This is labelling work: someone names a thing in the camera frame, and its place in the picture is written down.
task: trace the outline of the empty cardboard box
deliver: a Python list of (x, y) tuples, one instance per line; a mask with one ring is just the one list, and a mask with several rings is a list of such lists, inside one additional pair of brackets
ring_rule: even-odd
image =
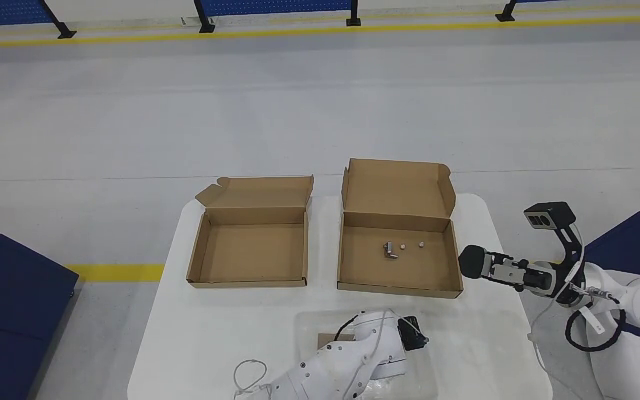
[[(350, 160), (342, 183), (338, 289), (460, 295), (450, 174), (443, 164)], [(387, 242), (397, 259), (385, 257)]]
[(220, 178), (205, 206), (187, 282), (196, 288), (305, 286), (313, 176)]

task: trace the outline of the blue panel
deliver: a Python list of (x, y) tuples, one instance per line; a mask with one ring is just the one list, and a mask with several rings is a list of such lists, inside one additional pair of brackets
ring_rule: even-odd
[(48, 23), (37, 0), (0, 0), (0, 25)]
[(0, 330), (0, 399), (27, 399), (49, 343)]
[(25, 400), (78, 280), (0, 235), (0, 399)]
[(585, 247), (584, 258), (603, 269), (640, 275), (640, 212)]
[(202, 0), (207, 16), (351, 9), (350, 0)]

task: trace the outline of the white cable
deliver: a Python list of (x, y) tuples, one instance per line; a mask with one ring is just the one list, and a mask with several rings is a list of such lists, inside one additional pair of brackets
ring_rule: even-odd
[(382, 312), (382, 319), (380, 319), (380, 327), (378, 328), (378, 338), (376, 339), (376, 345), (374, 346), (373, 351), (371, 352), (369, 357), (367, 358), (367, 356), (365, 356), (364, 359), (361, 360), (360, 366), (358, 367), (358, 369), (356, 369), (356, 373), (353, 374), (353, 377), (351, 378), (351, 382), (349, 382), (349, 385), (347, 385), (347, 389), (344, 391), (342, 400), (344, 400), (344, 398), (347, 396), (347, 393), (349, 392), (351, 385), (353, 385), (353, 382), (356, 380), (356, 377), (360, 373), (360, 370), (362, 369), (362, 367), (367, 365), (369, 361), (373, 359), (373, 356), (376, 354), (376, 351), (378, 351), (378, 345), (380, 345), (380, 338), (382, 337), (382, 328), (384, 326), (384, 318), (386, 315), (387, 315), (387, 310), (384, 310)]
[[(238, 383), (238, 379), (237, 379), (236, 375), (238, 373), (238, 368), (240, 368), (244, 364), (248, 364), (248, 363), (262, 365), (264, 367), (264, 372), (262, 373), (260, 378), (258, 378), (255, 381), (253, 381), (250, 385), (248, 385), (246, 387), (242, 387)], [(269, 400), (271, 400), (271, 384), (259, 385), (258, 387), (255, 387), (255, 385), (257, 385), (258, 382), (260, 382), (267, 375), (268, 369), (269, 368), (267, 367), (267, 364), (265, 364), (264, 362), (262, 362), (260, 360), (255, 360), (253, 358), (249, 359), (249, 360), (244, 360), (244, 361), (240, 362), (240, 364), (236, 365), (236, 368), (233, 370), (233, 383), (236, 385), (237, 390), (233, 394), (233, 399), (235, 400), (236, 397), (240, 396), (241, 394), (248, 394), (248, 393), (253, 393), (256, 390), (266, 389), (267, 390), (267, 395), (269, 396)]]
[(550, 378), (555, 379), (557, 382), (559, 382), (562, 386), (564, 386), (565, 388), (567, 388), (568, 391), (570, 391), (571, 393), (573, 393), (574, 396), (576, 396), (578, 399), (580, 400), (584, 400), (582, 398), (582, 396), (578, 395), (578, 393), (574, 392), (573, 389), (571, 389), (571, 387), (569, 385), (567, 385), (566, 383), (564, 383), (564, 381), (562, 381), (561, 379), (559, 379), (557, 376), (553, 375), (551, 372), (549, 372), (544, 365), (542, 364), (542, 360), (541, 360), (541, 355), (540, 355), (540, 349), (538, 349), (538, 345), (535, 342), (532, 342), (533, 344), (533, 349), (536, 353), (536, 359), (538, 360), (538, 364), (540, 365), (540, 368), (542, 368), (542, 370), (544, 372), (547, 373), (547, 375), (549, 375)]
[(388, 308), (388, 310), (389, 310), (389, 311), (391, 311), (391, 313), (392, 313), (393, 315), (395, 315), (395, 316), (396, 316), (396, 317), (398, 317), (399, 319), (401, 319), (401, 320), (403, 320), (404, 322), (406, 322), (410, 327), (412, 327), (412, 328), (413, 328), (413, 330), (414, 330), (414, 331), (416, 331), (416, 332), (417, 332), (417, 333), (419, 333), (420, 335), (422, 335), (422, 336), (426, 337), (426, 336), (424, 335), (424, 333), (422, 333), (422, 332), (420, 331), (420, 329), (416, 328), (416, 327), (415, 327), (411, 322), (409, 322), (405, 317), (401, 317), (400, 315), (398, 315), (398, 313), (396, 313), (395, 311), (393, 311), (393, 310), (392, 310), (392, 309), (390, 309), (390, 308)]
[[(574, 223), (573, 227), (576, 228), (576, 233), (578, 234), (578, 241), (580, 242), (580, 247), (582, 247), (582, 251), (580, 252), (580, 259), (578, 260), (578, 268), (580, 268), (582, 266), (582, 261), (584, 260), (584, 247), (582, 246), (582, 235), (580, 234), (580, 229), (578, 229), (578, 226)], [(567, 385), (566, 383), (564, 383), (564, 381), (562, 381), (561, 379), (559, 379), (558, 377), (556, 377), (554, 374), (552, 374), (551, 372), (549, 372), (549, 370), (547, 370), (544, 365), (542, 364), (542, 359), (541, 359), (541, 355), (540, 355), (540, 350), (538, 349), (538, 343), (535, 341), (534, 335), (533, 335), (533, 328), (536, 326), (536, 323), (538, 322), (538, 320), (540, 319), (540, 317), (546, 313), (547, 311), (549, 311), (549, 309), (553, 306), (553, 304), (556, 302), (556, 300), (558, 299), (558, 297), (560, 296), (560, 294), (562, 292), (564, 292), (564, 290), (567, 288), (567, 286), (569, 286), (569, 284), (571, 283), (571, 279), (567, 279), (567, 281), (564, 283), (564, 285), (562, 286), (562, 288), (558, 291), (558, 293), (556, 293), (556, 295), (553, 297), (553, 299), (551, 299), (551, 301), (549, 302), (549, 304), (545, 307), (544, 310), (542, 310), (534, 319), (533, 322), (531, 323), (531, 327), (530, 327), (530, 332), (527, 335), (527, 338), (531, 341), (531, 344), (533, 345), (533, 349), (536, 353), (536, 360), (538, 360), (538, 364), (540, 365), (540, 368), (542, 368), (542, 370), (544, 372), (546, 372), (546, 374), (550, 377), (553, 378), (554, 380), (556, 380), (558, 383), (560, 383), (562, 386), (564, 386), (565, 388), (567, 388), (567, 390), (569, 390), (571, 393), (573, 393), (574, 396), (576, 396), (578, 399), (583, 400), (582, 397), (580, 397), (576, 392), (573, 391), (573, 389), (571, 389), (571, 387), (569, 387), (569, 385)]]
[[(580, 242), (580, 247), (582, 247), (582, 235), (580, 234), (580, 229), (578, 229), (578, 225), (573, 224), (573, 227), (576, 228), (576, 233), (578, 234), (578, 241)], [(582, 266), (582, 260), (584, 259), (584, 247), (582, 247), (582, 251), (580, 252), (580, 259), (578, 260), (578, 265), (580, 268)], [(556, 300), (558, 299), (558, 297), (560, 296), (560, 294), (562, 294), (562, 292), (564, 292), (564, 290), (567, 288), (567, 286), (569, 286), (569, 284), (571, 283), (571, 279), (568, 279), (567, 282), (564, 283), (564, 285), (562, 286), (562, 289), (560, 289), (558, 291), (558, 293), (556, 293), (556, 295), (553, 297), (553, 299), (551, 299), (551, 301), (549, 302), (549, 305), (542, 310), (534, 319), (533, 322), (531, 323), (531, 329), (529, 334), (527, 335), (527, 337), (529, 338), (529, 340), (531, 340), (532, 342), (534, 342), (533, 340), (533, 328), (536, 326), (536, 323), (538, 322), (538, 320), (540, 319), (540, 317), (542, 316), (542, 314), (546, 313), (547, 311), (549, 311), (549, 309), (553, 306), (553, 304), (556, 302)]]

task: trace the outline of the cable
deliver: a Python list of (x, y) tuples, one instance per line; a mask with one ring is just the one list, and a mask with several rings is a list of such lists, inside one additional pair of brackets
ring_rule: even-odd
[[(620, 310), (620, 321), (618, 321), (618, 326), (616, 327), (616, 330), (613, 332), (613, 335), (611, 335), (609, 340), (607, 340), (606, 342), (602, 343), (599, 346), (594, 346), (594, 347), (583, 346), (581, 344), (576, 343), (571, 337), (571, 327), (573, 326), (573, 323), (576, 321), (576, 319), (580, 315), (582, 315), (580, 313), (580, 310), (578, 310), (573, 314), (571, 314), (571, 316), (567, 320), (567, 326), (565, 327), (565, 330), (564, 330), (564, 337), (567, 339), (567, 342), (569, 342), (570, 345), (572, 345), (578, 350), (584, 351), (585, 353), (595, 353), (596, 351), (602, 351), (602, 350), (608, 349), (609, 347), (613, 346), (615, 342), (618, 341), (618, 338), (620, 337), (620, 334), (622, 333), (622, 330), (624, 329), (624, 326), (627, 323), (627, 312), (620, 307), (620, 301), (618, 299), (616, 299), (615, 297), (608, 297), (608, 299), (616, 303), (618, 305), (618, 309)], [(585, 307), (591, 308), (591, 306), (593, 306), (593, 302), (587, 304)]]
[[(260, 378), (258, 378), (255, 381), (253, 381), (250, 385), (248, 385), (246, 387), (242, 387), (238, 383), (238, 379), (236, 378), (236, 375), (238, 373), (238, 368), (240, 368), (244, 364), (248, 364), (248, 363), (262, 365), (264, 367), (264, 372), (262, 373)], [(267, 364), (265, 364), (264, 362), (262, 362), (260, 360), (255, 360), (253, 358), (249, 359), (249, 360), (244, 360), (244, 361), (240, 362), (240, 364), (236, 365), (236, 368), (233, 370), (233, 383), (236, 385), (237, 390), (233, 394), (233, 399), (235, 400), (236, 397), (240, 396), (241, 394), (253, 393), (256, 390), (266, 389), (267, 390), (267, 395), (269, 396), (269, 400), (271, 400), (271, 384), (259, 385), (257, 388), (254, 388), (254, 386), (257, 385), (258, 382), (260, 382), (267, 375), (267, 371), (268, 370), (269, 370), (269, 368), (267, 367)]]
[(564, 386), (565, 388), (567, 388), (568, 391), (570, 391), (571, 393), (573, 393), (574, 396), (576, 396), (578, 399), (580, 400), (584, 400), (582, 398), (582, 396), (578, 395), (578, 393), (574, 392), (573, 389), (571, 389), (571, 387), (569, 385), (567, 385), (566, 383), (564, 383), (564, 381), (562, 381), (560, 378), (558, 378), (557, 376), (555, 376), (554, 374), (552, 374), (551, 372), (549, 372), (549, 370), (547, 370), (544, 365), (542, 364), (542, 356), (540, 355), (540, 349), (538, 349), (538, 345), (535, 342), (531, 342), (531, 344), (533, 344), (533, 349), (536, 353), (536, 360), (538, 360), (538, 365), (540, 365), (540, 368), (542, 368), (542, 370), (544, 372), (547, 373), (547, 375), (550, 378), (555, 379), (558, 383), (560, 383), (562, 386)]
[(371, 354), (369, 354), (369, 357), (367, 358), (367, 356), (364, 356), (364, 359), (361, 360), (360, 366), (358, 367), (358, 369), (356, 369), (356, 373), (353, 374), (353, 377), (351, 378), (351, 381), (349, 382), (349, 385), (347, 385), (347, 389), (344, 391), (344, 395), (342, 396), (342, 400), (344, 400), (344, 398), (347, 396), (347, 393), (349, 392), (349, 389), (351, 388), (351, 385), (353, 385), (353, 382), (356, 380), (356, 377), (360, 373), (360, 370), (362, 369), (362, 367), (367, 365), (371, 361), (371, 359), (373, 359), (373, 356), (376, 354), (376, 351), (378, 351), (378, 346), (380, 345), (380, 338), (382, 337), (382, 328), (384, 326), (384, 318), (385, 318), (386, 315), (387, 315), (387, 310), (384, 310), (382, 312), (382, 318), (380, 319), (380, 326), (378, 327), (378, 338), (376, 339), (376, 345), (374, 346), (373, 351), (371, 352)]
[(396, 316), (396, 317), (398, 317), (399, 319), (401, 319), (401, 320), (403, 320), (404, 322), (406, 322), (406, 323), (407, 323), (407, 325), (409, 325), (410, 327), (412, 327), (414, 331), (416, 331), (417, 333), (419, 333), (420, 335), (422, 335), (423, 337), (425, 337), (425, 338), (426, 338), (425, 334), (424, 334), (424, 333), (422, 333), (422, 332), (420, 331), (420, 329), (416, 328), (416, 327), (415, 327), (411, 322), (409, 322), (405, 317), (401, 317), (400, 315), (398, 315), (398, 313), (396, 313), (395, 311), (393, 311), (393, 310), (392, 310), (392, 309), (390, 309), (390, 308), (387, 308), (387, 310), (391, 311), (391, 313), (392, 313), (393, 315), (395, 315), (395, 316)]
[[(578, 229), (578, 225), (576, 225), (575, 223), (572, 224), (573, 227), (576, 229), (576, 233), (578, 234), (578, 241), (580, 242), (580, 247), (582, 247), (582, 235), (580, 234), (580, 229)], [(580, 266), (579, 268), (584, 268), (584, 247), (582, 248), (582, 251), (580, 252), (580, 259), (578, 260), (578, 265)], [(527, 335), (527, 337), (529, 338), (529, 340), (531, 340), (532, 342), (534, 342), (533, 340), (533, 328), (536, 326), (536, 323), (538, 322), (538, 320), (540, 319), (540, 317), (546, 313), (547, 311), (549, 311), (549, 309), (553, 306), (553, 304), (556, 302), (556, 300), (558, 299), (558, 297), (560, 296), (560, 294), (562, 294), (562, 292), (564, 292), (564, 290), (567, 288), (567, 286), (569, 286), (569, 284), (571, 283), (571, 279), (568, 279), (567, 282), (564, 283), (564, 285), (562, 286), (562, 288), (558, 291), (558, 293), (556, 293), (555, 296), (553, 296), (553, 299), (551, 299), (551, 301), (549, 302), (549, 305), (547, 305), (547, 307), (542, 310), (534, 319), (533, 322), (531, 323), (531, 328), (530, 328), (530, 332)]]
[[(580, 242), (580, 247), (582, 247), (582, 251), (580, 252), (580, 259), (578, 260), (578, 265), (579, 265), (579, 269), (584, 268), (584, 247), (582, 246), (582, 235), (580, 234), (580, 229), (578, 229), (578, 225), (576, 225), (575, 223), (573, 224), (573, 227), (576, 229), (576, 233), (578, 235), (578, 241)], [(569, 387), (569, 385), (567, 385), (566, 383), (564, 383), (564, 381), (562, 381), (561, 379), (559, 379), (558, 377), (556, 377), (555, 375), (553, 375), (551, 372), (549, 372), (544, 365), (542, 364), (542, 360), (541, 360), (541, 355), (540, 355), (540, 350), (538, 349), (538, 344), (535, 341), (535, 337), (533, 335), (533, 328), (536, 326), (536, 323), (538, 322), (538, 320), (540, 319), (540, 317), (545, 314), (547, 311), (549, 311), (549, 309), (551, 307), (553, 307), (553, 304), (556, 302), (556, 300), (558, 299), (558, 297), (560, 296), (560, 294), (562, 292), (564, 292), (564, 290), (567, 288), (567, 286), (569, 286), (569, 284), (571, 283), (571, 279), (567, 279), (566, 282), (564, 283), (564, 285), (562, 286), (562, 288), (558, 291), (558, 293), (556, 293), (555, 296), (553, 296), (553, 299), (551, 299), (551, 301), (549, 302), (549, 304), (544, 308), (544, 310), (542, 310), (534, 319), (533, 322), (531, 322), (531, 326), (530, 326), (530, 331), (529, 334), (527, 334), (527, 338), (529, 339), (529, 341), (531, 342), (531, 344), (533, 345), (533, 349), (536, 353), (536, 359), (538, 360), (538, 364), (540, 365), (540, 368), (542, 368), (542, 370), (544, 372), (546, 372), (547, 376), (549, 376), (550, 378), (555, 379), (557, 382), (559, 382), (562, 386), (564, 386), (565, 388), (567, 388), (567, 390), (569, 390), (571, 393), (573, 393), (574, 396), (576, 396), (578, 399), (583, 400), (582, 397), (580, 397), (573, 389), (571, 389), (571, 387)]]
[(349, 321), (345, 322), (340, 329), (338, 329), (338, 333), (336, 333), (336, 336), (334, 336), (333, 341), (337, 342), (338, 338), (340, 337), (340, 334), (342, 333), (342, 330), (344, 328), (346, 328), (347, 326), (349, 326), (350, 323), (352, 323), (353, 321), (355, 321), (355, 319), (358, 318), (358, 314), (354, 315), (353, 318), (351, 318)]

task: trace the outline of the transparent tray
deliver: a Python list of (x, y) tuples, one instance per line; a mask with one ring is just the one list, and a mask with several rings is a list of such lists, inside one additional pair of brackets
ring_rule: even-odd
[[(318, 335), (332, 334), (340, 326), (360, 311), (380, 311), (380, 309), (357, 309), (340, 311), (303, 312), (295, 318), (296, 357), (298, 362), (312, 357), (318, 349)], [(403, 317), (413, 315), (418, 319), (420, 330), (425, 333), (427, 321), (424, 314), (412, 308), (394, 308)], [(343, 334), (353, 334), (348, 326)], [(393, 378), (369, 381), (366, 390), (359, 397), (363, 400), (423, 400), (438, 397), (436, 377), (429, 357), (429, 346), (407, 352), (407, 373)]]

